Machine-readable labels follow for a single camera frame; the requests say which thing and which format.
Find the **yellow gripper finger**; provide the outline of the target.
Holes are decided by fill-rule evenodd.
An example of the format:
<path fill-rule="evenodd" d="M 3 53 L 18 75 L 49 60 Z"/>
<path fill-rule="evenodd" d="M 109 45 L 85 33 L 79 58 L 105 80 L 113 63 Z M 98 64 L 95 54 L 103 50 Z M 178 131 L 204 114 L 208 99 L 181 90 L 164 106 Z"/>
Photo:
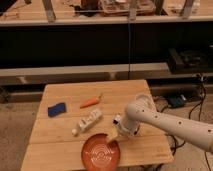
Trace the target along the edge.
<path fill-rule="evenodd" d="M 111 143 L 112 141 L 114 141 L 116 138 L 118 137 L 118 132 L 116 128 L 113 128 L 106 137 L 106 142 L 107 143 Z"/>

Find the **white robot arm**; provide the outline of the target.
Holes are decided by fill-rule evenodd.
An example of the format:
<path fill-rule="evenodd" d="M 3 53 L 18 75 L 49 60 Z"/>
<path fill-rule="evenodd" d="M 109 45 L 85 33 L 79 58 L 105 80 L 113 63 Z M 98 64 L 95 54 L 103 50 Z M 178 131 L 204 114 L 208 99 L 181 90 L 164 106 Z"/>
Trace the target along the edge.
<path fill-rule="evenodd" d="M 117 121 L 116 130 L 108 134 L 107 141 L 133 135 L 140 123 L 157 127 L 213 154 L 213 125 L 157 112 L 143 100 L 134 100 L 125 107 L 124 115 Z"/>

